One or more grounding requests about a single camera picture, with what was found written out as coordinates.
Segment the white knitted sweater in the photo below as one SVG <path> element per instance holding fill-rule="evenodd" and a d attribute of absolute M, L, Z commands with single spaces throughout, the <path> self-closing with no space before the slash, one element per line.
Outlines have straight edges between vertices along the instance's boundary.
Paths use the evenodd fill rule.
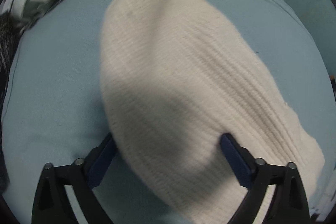
<path fill-rule="evenodd" d="M 294 162 L 306 195 L 325 159 L 264 63 L 206 0 L 113 0 L 101 90 L 131 170 L 192 223 L 227 223 L 245 196 L 220 148 L 231 133 L 266 162 Z"/>

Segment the light blue bed sheet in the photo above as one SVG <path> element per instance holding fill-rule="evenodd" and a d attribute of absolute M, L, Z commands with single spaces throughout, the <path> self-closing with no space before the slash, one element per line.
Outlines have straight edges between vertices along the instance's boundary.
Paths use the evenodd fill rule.
<path fill-rule="evenodd" d="M 27 30 L 11 67 L 2 112 L 10 184 L 4 198 L 30 223 L 45 163 L 67 165 L 108 133 L 99 85 L 99 33 L 112 0 L 64 0 Z M 268 67 L 325 157 L 311 211 L 335 200 L 335 100 L 321 54 L 284 0 L 207 0 Z"/>

